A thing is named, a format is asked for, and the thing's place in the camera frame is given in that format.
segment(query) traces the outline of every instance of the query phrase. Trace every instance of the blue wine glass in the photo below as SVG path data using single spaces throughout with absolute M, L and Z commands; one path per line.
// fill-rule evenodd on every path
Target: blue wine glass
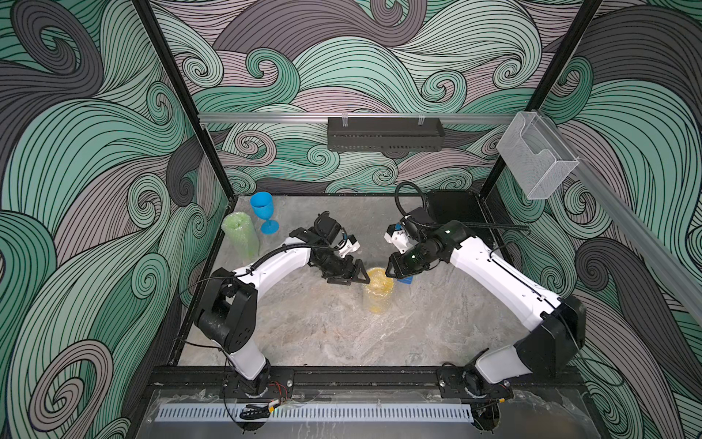
M 273 196 L 268 192 L 257 192 L 250 200 L 253 212 L 258 218 L 265 220 L 261 225 L 261 233 L 272 235 L 278 231 L 278 222 L 270 219 L 273 216 Z

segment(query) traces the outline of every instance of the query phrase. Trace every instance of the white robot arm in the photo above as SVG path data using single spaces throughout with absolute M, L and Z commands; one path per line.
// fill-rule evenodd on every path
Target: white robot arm
M 340 231 L 342 242 L 331 247 Z M 264 369 L 270 366 L 252 339 L 256 328 L 256 304 L 278 281 L 305 265 L 319 267 L 328 283 L 370 283 L 363 262 L 350 253 L 360 244 L 329 213 L 318 215 L 309 229 L 293 230 L 283 244 L 253 264 L 230 272 L 213 273 L 198 305 L 194 323 L 215 341 L 239 374 L 249 380 L 252 394 L 265 389 Z M 231 304 L 227 299 L 233 298 Z
M 415 233 L 411 246 L 406 230 L 391 225 L 385 240 L 398 251 L 391 255 L 388 277 L 404 278 L 421 273 L 436 260 L 452 264 L 480 282 L 504 303 L 530 334 L 513 345 L 489 350 L 471 364 L 478 381 L 502 380 L 538 372 L 554 374 L 583 347 L 585 308 L 574 297 L 561 299 L 495 255 L 459 221 Z

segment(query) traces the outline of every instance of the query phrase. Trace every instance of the swirl pattern wall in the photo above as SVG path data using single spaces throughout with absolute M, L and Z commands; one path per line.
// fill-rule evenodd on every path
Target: swirl pattern wall
M 614 3 L 589 26 L 543 110 L 702 283 L 699 3 Z M 612 437 L 700 438 L 702 329 L 676 291 L 577 179 L 548 200 L 527 201 L 508 172 L 498 189 L 501 201 L 491 202 L 501 219 L 533 232 L 510 245 L 522 271 L 587 306 L 587 344 L 573 363 Z
M 164 75 L 130 0 L 0 3 L 4 438 L 124 437 L 167 358 L 227 201 Z
M 152 0 L 202 112 L 516 112 L 553 57 L 544 48 L 558 45 L 579 4 Z M 384 156 L 327 152 L 322 125 L 209 128 L 240 193 L 380 193 L 400 181 L 475 188 L 500 133 L 449 126 L 451 151 Z

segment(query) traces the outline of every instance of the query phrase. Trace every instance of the vent grille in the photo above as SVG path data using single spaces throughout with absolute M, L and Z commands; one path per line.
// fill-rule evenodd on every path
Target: vent grille
M 227 404 L 230 413 L 239 422 L 245 404 Z M 231 422 L 224 404 L 162 404 L 156 422 Z M 283 405 L 268 419 L 257 422 L 296 422 L 296 421 L 363 421 L 363 422 L 461 422 L 472 423 L 470 406 L 464 404 L 333 404 L 306 403 Z
M 330 151 L 439 151 L 446 134 L 436 117 L 417 119 L 402 117 L 330 117 L 326 128 Z

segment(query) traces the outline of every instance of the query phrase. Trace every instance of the aluminum rail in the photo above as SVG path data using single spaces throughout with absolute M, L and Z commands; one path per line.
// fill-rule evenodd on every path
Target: aluminum rail
M 547 130 L 542 134 L 561 157 L 572 153 L 568 151 L 568 143 L 559 129 Z M 697 280 L 612 190 L 590 161 L 580 158 L 579 162 L 573 170 L 573 175 L 585 185 L 612 221 L 634 243 L 661 282 L 674 292 L 675 298 L 702 325 L 702 287 Z
M 443 124 L 508 125 L 514 114 L 203 112 L 202 124 L 325 124 L 330 117 L 438 117 Z

